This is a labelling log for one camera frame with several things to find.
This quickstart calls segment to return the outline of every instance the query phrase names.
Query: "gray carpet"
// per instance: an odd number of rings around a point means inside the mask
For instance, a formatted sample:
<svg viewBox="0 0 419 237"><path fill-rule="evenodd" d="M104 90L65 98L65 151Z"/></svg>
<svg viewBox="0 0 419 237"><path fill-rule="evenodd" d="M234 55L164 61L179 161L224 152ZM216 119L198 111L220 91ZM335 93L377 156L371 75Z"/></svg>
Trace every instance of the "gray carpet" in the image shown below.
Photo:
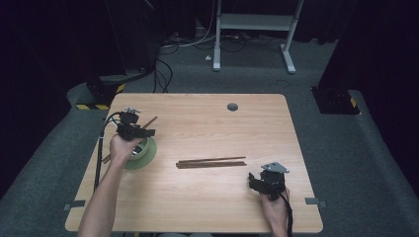
<svg viewBox="0 0 419 237"><path fill-rule="evenodd" d="M235 50L240 45L222 46ZM286 96L315 196L327 203L321 208L324 229L313 236L419 236L418 198L390 156L362 94L350 92L362 111L359 116L318 111L310 87L318 84L334 46L293 42L295 75L288 74L277 44L223 51L219 72L206 61L212 50L188 46L164 55L175 49L166 48L159 58L173 69L169 93ZM169 78L162 63L157 68ZM127 82L125 93L150 93L153 86L150 74ZM73 105L82 87L68 92ZM1 199L1 237L76 235L64 228L68 212L63 206L76 195L106 115L73 108L50 133Z"/></svg>

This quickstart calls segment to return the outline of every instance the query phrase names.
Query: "wooden chopstick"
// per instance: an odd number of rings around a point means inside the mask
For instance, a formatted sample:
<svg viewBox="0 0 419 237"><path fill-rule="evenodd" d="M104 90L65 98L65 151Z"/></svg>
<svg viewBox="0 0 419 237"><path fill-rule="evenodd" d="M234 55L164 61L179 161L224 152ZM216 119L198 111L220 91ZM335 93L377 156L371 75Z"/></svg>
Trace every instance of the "wooden chopstick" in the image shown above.
<svg viewBox="0 0 419 237"><path fill-rule="evenodd" d="M236 159L245 159L245 156L236 156L236 157L223 157L223 158L211 158L211 159L196 159L196 160L180 160L179 163L197 163L197 162L206 162L206 161L221 161L221 160L236 160Z"/></svg>
<svg viewBox="0 0 419 237"><path fill-rule="evenodd" d="M146 123L142 128L144 128L144 129L148 128L156 119L157 119L157 117L154 117L151 121Z"/></svg>
<svg viewBox="0 0 419 237"><path fill-rule="evenodd" d="M148 128L155 120L157 119L157 117L154 117L151 121L149 121L148 123L146 123L142 128L146 129ZM105 158L102 159L102 162L104 164L108 163L111 160L111 154L105 156Z"/></svg>
<svg viewBox="0 0 419 237"><path fill-rule="evenodd" d="M246 163L244 163L243 161L176 163L176 167L178 167L178 169L212 168L212 167L229 167L229 166L246 166Z"/></svg>

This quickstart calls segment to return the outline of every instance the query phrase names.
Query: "black device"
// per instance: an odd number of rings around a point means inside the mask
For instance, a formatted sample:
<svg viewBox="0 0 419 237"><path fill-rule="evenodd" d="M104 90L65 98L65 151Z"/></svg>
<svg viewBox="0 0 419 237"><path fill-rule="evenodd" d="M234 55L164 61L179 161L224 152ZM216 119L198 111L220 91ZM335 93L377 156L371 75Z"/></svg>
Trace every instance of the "black device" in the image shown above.
<svg viewBox="0 0 419 237"><path fill-rule="evenodd" d="M134 138L146 138L155 134L154 129L144 129L136 124L138 121L138 112L131 108L126 109L126 113L120 113L121 123L118 124L117 133L126 141L131 141Z"/></svg>
<svg viewBox="0 0 419 237"><path fill-rule="evenodd" d="M287 213L289 215L288 221L288 236L293 236L293 210L291 208L289 197L284 197L282 194L286 189L286 178L285 173L290 171L279 164L278 162L263 165L264 169L261 173L261 179L258 180L254 175L249 173L249 188L255 190L261 194L269 195L270 201L275 201L281 197L287 206Z"/></svg>

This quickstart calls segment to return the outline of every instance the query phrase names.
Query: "human hand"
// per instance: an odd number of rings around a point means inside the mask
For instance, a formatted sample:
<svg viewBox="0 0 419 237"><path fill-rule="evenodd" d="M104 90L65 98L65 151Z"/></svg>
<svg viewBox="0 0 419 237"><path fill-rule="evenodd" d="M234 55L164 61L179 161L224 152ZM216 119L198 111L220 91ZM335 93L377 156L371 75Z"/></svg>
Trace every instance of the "human hand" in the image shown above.
<svg viewBox="0 0 419 237"><path fill-rule="evenodd" d="M131 157L135 146L142 141L142 138L135 138L132 141L123 140L118 134L111 139L111 159L114 163L125 164Z"/></svg>
<svg viewBox="0 0 419 237"><path fill-rule="evenodd" d="M290 191L286 189L282 192L283 196L289 199ZM269 196L260 194L265 218L276 237L286 237L287 233L287 205L286 202L279 197L274 201L269 200Z"/></svg>

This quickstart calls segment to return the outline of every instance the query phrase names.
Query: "table top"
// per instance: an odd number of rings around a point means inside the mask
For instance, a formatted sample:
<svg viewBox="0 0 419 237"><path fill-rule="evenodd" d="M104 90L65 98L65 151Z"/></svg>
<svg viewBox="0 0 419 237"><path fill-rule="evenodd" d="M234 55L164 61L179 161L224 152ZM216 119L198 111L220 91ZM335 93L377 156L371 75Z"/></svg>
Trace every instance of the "table top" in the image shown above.
<svg viewBox="0 0 419 237"><path fill-rule="evenodd" d="M235 103L237 111L227 105ZM277 94L118 94L109 115L126 107L141 110L138 124L158 119L155 158L138 170L125 170L114 231L268 233L259 195L248 187L251 172L279 162L290 172L293 232L323 228L286 98ZM105 132L104 156L116 128ZM98 145L75 200L93 193ZM246 156L246 166L178 169L179 160ZM103 176L108 165L102 166ZM65 227L77 231L85 206L71 208Z"/></svg>

